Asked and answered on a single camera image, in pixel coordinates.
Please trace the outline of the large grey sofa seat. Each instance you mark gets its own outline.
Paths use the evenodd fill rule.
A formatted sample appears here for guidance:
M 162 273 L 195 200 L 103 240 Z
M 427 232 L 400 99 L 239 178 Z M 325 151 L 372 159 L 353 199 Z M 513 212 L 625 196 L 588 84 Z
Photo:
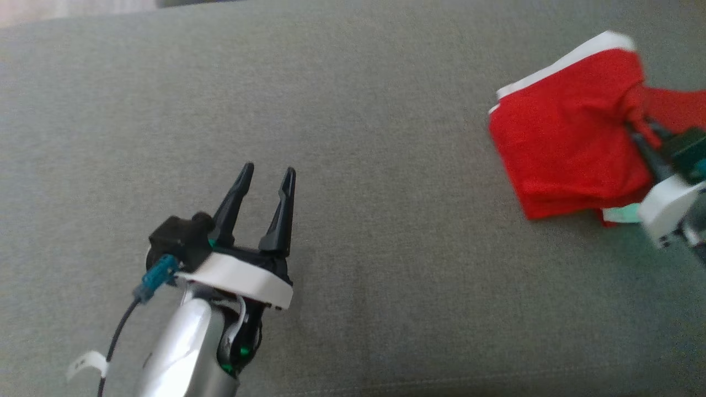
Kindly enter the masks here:
M 258 245 L 297 171 L 292 306 L 238 397 L 706 397 L 706 269 L 595 214 L 528 221 L 497 89 L 606 30 L 706 88 L 706 0 L 247 0 L 0 29 L 0 397 L 95 397 L 172 214 Z

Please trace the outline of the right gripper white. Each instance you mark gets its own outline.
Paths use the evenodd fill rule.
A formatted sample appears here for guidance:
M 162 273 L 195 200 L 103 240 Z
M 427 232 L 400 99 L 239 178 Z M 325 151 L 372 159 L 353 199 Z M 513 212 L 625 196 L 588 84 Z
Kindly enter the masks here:
M 661 147 L 674 138 L 674 134 L 658 122 L 648 122 L 648 126 L 655 136 L 653 147 Z M 681 176 L 674 175 L 673 168 L 642 133 L 631 125 L 627 125 L 626 129 L 657 183 L 639 203 L 637 216 L 654 246 L 662 249 L 671 243 L 673 234 L 681 229 L 699 195 L 706 192 L 706 181 L 690 184 Z

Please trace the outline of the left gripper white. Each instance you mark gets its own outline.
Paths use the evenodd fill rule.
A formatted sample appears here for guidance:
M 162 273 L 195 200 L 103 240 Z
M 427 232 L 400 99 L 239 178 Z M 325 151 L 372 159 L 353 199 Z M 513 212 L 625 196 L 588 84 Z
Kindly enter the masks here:
M 234 244 L 233 229 L 249 193 L 254 163 L 240 170 L 213 216 L 214 246 Z M 186 283 L 175 313 L 175 377 L 236 379 L 254 359 L 263 339 L 265 309 L 289 308 L 293 285 L 285 259 L 292 244 L 297 173 L 287 168 L 277 193 L 279 203 L 258 249 L 277 256 L 261 260 L 211 254 L 194 273 L 180 273 Z

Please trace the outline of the red shorts white stripe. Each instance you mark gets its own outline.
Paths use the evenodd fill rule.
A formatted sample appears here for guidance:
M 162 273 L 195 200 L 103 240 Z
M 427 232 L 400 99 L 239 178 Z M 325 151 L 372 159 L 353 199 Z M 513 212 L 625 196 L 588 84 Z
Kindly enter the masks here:
M 656 144 L 627 35 L 605 31 L 497 90 L 491 137 L 522 210 L 541 219 L 640 201 L 653 178 L 626 126 Z

